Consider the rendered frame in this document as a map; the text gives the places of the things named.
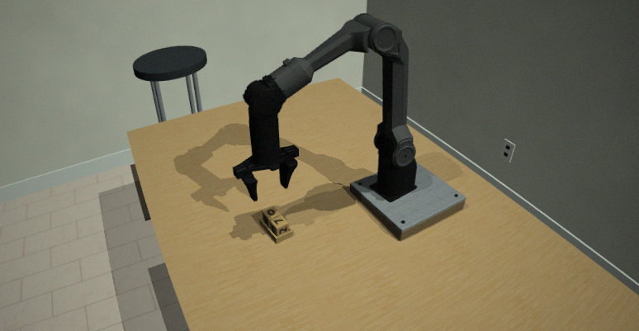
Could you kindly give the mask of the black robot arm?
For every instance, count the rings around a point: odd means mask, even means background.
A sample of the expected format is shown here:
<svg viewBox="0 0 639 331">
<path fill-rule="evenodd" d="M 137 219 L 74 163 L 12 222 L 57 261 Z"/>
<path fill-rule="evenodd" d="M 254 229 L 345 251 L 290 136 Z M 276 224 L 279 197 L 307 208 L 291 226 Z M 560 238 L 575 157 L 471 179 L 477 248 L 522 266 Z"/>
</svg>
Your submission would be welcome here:
<svg viewBox="0 0 639 331">
<path fill-rule="evenodd" d="M 251 82 L 243 98 L 250 107 L 252 144 L 272 146 L 279 141 L 278 113 L 286 99 L 309 84 L 314 72 L 326 64 L 349 51 L 368 53 L 368 48 L 382 57 L 383 80 L 382 123 L 374 138 L 379 154 L 378 186 L 374 183 L 370 188 L 392 202 L 417 188 L 416 149 L 406 124 L 409 49 L 397 26 L 367 13 L 358 14 L 306 57 L 285 59 L 264 81 Z"/>
</svg>

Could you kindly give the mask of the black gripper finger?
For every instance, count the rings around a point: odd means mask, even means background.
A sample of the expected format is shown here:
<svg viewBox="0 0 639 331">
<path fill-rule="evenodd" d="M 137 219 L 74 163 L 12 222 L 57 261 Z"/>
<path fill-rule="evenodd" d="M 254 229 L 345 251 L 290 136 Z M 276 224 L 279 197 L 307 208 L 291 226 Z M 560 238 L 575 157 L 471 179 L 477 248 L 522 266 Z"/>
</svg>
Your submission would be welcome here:
<svg viewBox="0 0 639 331">
<path fill-rule="evenodd" d="M 286 159 L 284 162 L 280 164 L 279 173 L 280 173 L 280 183 L 281 185 L 287 189 L 289 185 L 289 181 L 291 179 L 291 175 L 297 167 L 297 161 L 295 160 L 294 155 Z"/>
<path fill-rule="evenodd" d="M 258 180 L 254 177 L 252 172 L 242 174 L 242 179 L 244 180 L 243 182 L 248 189 L 250 197 L 253 199 L 253 201 L 257 201 L 258 200 L 258 195 L 257 195 Z M 248 185 L 245 182 L 248 183 Z M 251 191 L 249 188 L 251 189 Z"/>
</svg>

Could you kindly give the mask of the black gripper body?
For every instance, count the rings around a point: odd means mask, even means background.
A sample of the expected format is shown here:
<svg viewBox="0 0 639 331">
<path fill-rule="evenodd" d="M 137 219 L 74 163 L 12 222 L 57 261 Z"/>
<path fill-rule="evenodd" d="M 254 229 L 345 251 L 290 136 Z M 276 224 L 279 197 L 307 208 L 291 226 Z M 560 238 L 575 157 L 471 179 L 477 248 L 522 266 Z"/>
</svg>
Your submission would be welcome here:
<svg viewBox="0 0 639 331">
<path fill-rule="evenodd" d="M 242 163 L 233 167 L 234 176 L 242 178 L 242 174 L 267 170 L 275 171 L 280 168 L 280 164 L 294 155 L 299 156 L 299 149 L 295 145 L 281 147 L 280 140 L 272 146 L 258 147 L 251 142 L 252 156 Z"/>
</svg>

